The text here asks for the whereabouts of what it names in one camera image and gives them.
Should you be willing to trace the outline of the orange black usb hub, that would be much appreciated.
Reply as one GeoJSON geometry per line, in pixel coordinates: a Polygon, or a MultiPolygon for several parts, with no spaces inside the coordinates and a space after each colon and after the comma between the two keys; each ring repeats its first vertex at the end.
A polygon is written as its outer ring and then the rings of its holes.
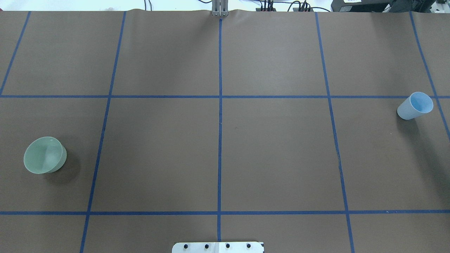
{"type": "Polygon", "coordinates": [[[312,11],[310,8],[312,6],[303,1],[294,2],[274,2],[270,4],[269,2],[259,2],[259,6],[255,8],[255,11],[274,11],[274,12],[308,12],[312,11]]]}

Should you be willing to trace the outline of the aluminium frame post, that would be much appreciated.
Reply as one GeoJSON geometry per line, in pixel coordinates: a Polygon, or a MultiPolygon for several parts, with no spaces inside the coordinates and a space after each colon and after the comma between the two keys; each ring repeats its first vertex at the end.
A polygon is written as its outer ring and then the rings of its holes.
{"type": "Polygon", "coordinates": [[[212,16],[226,17],[229,14],[228,0],[212,0],[212,16]]]}

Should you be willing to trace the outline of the blue cup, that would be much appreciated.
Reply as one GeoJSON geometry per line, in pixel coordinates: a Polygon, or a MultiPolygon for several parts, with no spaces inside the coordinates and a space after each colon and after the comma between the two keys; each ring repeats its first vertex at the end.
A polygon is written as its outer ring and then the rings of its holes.
{"type": "Polygon", "coordinates": [[[403,120],[412,120],[431,112],[433,108],[434,103],[430,96],[423,92],[414,92],[397,108],[397,115],[403,120]]]}

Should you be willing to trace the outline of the black box white label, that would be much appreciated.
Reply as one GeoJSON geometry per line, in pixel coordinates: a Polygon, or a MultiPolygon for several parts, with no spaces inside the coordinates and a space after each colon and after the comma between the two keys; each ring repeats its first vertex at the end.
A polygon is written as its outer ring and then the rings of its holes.
{"type": "Polygon", "coordinates": [[[331,9],[333,12],[376,12],[386,10],[390,0],[333,0],[331,9]]]}

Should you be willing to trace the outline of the green bowl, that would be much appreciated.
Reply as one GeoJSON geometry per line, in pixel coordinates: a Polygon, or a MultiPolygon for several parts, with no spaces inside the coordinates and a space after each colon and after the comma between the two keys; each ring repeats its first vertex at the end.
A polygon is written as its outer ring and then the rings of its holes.
{"type": "Polygon", "coordinates": [[[54,137],[36,139],[24,153],[24,166],[34,174],[58,171],[66,162],[67,152],[62,143],[54,137]]]}

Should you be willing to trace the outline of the white pedestal column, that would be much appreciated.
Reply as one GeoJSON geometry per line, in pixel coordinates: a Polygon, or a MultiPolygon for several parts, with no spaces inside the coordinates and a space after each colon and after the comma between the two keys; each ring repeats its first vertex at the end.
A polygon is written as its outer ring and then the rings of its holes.
{"type": "Polygon", "coordinates": [[[264,253],[262,242],[185,242],[175,243],[172,253],[264,253]]]}

